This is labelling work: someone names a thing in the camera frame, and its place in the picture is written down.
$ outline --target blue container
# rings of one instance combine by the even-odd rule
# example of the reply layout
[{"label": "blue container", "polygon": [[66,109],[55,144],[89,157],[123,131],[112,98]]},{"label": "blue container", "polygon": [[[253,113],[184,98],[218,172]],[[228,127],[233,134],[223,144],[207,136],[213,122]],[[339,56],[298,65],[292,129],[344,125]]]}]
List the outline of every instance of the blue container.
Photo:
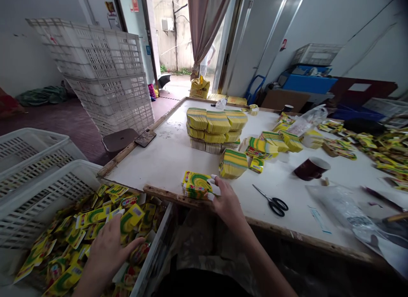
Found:
[{"label": "blue container", "polygon": [[335,78],[301,76],[290,74],[286,71],[284,71],[280,76],[287,78],[283,85],[281,81],[279,81],[279,84],[283,89],[315,94],[326,94],[337,82],[337,79]]},{"label": "blue container", "polygon": [[341,119],[341,120],[349,120],[352,118],[364,118],[373,121],[380,121],[382,120],[385,115],[382,115],[378,112],[366,109],[361,107],[359,109],[352,109],[345,105],[339,104],[337,106],[337,111],[331,115],[334,119]]}]

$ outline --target stool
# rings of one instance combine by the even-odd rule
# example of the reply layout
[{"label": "stool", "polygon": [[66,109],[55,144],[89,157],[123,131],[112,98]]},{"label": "stool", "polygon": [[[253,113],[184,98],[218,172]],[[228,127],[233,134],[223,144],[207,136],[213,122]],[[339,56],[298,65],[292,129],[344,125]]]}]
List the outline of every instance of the stool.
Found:
[{"label": "stool", "polygon": [[113,159],[138,136],[135,130],[129,128],[106,135],[101,141],[109,158]]}]

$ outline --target brown curtain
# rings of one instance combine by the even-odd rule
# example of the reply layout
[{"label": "brown curtain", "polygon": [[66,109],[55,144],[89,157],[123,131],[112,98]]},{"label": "brown curtain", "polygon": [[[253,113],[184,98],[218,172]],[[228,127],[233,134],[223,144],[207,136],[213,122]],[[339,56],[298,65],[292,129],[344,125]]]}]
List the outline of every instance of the brown curtain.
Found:
[{"label": "brown curtain", "polygon": [[194,67],[190,78],[198,78],[200,63],[214,42],[230,0],[188,0]]}]

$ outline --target mobile phone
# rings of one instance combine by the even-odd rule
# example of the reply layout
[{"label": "mobile phone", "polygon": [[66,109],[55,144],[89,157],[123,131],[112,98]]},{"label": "mobile phone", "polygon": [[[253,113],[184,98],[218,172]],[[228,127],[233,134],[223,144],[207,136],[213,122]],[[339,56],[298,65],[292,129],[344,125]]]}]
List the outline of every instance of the mobile phone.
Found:
[{"label": "mobile phone", "polygon": [[142,146],[143,148],[149,145],[149,143],[156,137],[156,133],[151,131],[150,129],[147,129],[145,132],[143,132],[141,135],[139,135],[135,139],[135,143]]}]

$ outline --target white plastic crate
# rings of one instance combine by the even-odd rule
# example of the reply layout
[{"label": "white plastic crate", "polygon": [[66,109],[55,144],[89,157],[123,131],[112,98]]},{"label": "white plastic crate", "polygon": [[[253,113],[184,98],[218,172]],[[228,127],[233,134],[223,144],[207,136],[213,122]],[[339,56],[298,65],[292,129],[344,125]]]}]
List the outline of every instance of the white plastic crate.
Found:
[{"label": "white plastic crate", "polygon": [[329,66],[342,48],[342,45],[307,44],[296,51],[291,65]]},{"label": "white plastic crate", "polygon": [[24,128],[1,136],[0,204],[77,159],[86,157],[68,135]]},{"label": "white plastic crate", "polygon": [[[0,206],[0,256],[3,258],[0,262],[1,270],[18,268],[13,266],[15,262],[31,248],[32,243],[49,226],[59,209],[76,203],[99,188],[100,182],[96,174],[101,168],[102,166],[87,161],[73,161],[31,190],[10,198]],[[157,260],[158,248],[163,243],[173,214],[173,204],[169,203],[133,287],[132,296],[143,296],[151,267]],[[12,283],[12,276],[8,279],[2,276],[0,275],[3,285]],[[25,282],[32,282],[30,280],[32,279],[28,276]],[[36,283],[35,286],[40,288],[41,283]],[[18,284],[15,285],[14,292],[18,292],[18,288]]]},{"label": "white plastic crate", "polygon": [[59,18],[26,20],[65,75],[103,79],[144,70],[137,35]]},{"label": "white plastic crate", "polygon": [[105,80],[65,78],[84,108],[95,113],[113,115],[150,100],[144,73]]},{"label": "white plastic crate", "polygon": [[102,136],[127,128],[132,128],[140,134],[154,124],[154,114],[150,100],[143,105],[110,116],[89,110],[87,112]]},{"label": "white plastic crate", "polygon": [[[363,107],[385,115],[385,118],[381,121],[385,121],[397,114],[408,114],[408,103],[399,100],[371,98],[363,105]],[[394,119],[387,123],[387,126],[401,128],[407,123],[408,120],[406,119]]]}]

